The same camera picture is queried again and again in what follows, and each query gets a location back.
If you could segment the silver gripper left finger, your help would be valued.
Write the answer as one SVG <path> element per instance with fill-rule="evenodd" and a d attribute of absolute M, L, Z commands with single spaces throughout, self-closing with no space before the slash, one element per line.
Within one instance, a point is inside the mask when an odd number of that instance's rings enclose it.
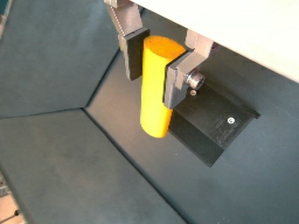
<path fill-rule="evenodd" d="M 130 0 L 104 0 L 124 54 L 125 77 L 133 81 L 142 75 L 142 47 L 149 30 L 144 27 L 137 4 Z"/>

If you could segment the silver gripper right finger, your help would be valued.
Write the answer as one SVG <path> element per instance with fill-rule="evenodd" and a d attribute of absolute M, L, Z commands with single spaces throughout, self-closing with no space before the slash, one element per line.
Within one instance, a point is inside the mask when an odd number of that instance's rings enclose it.
<path fill-rule="evenodd" d="M 182 101 L 186 89 L 197 90 L 205 80 L 198 72 L 198 66 L 209 57 L 213 41 L 188 30 L 184 44 L 189 50 L 165 66 L 162 104 L 168 109 L 173 109 Z"/>

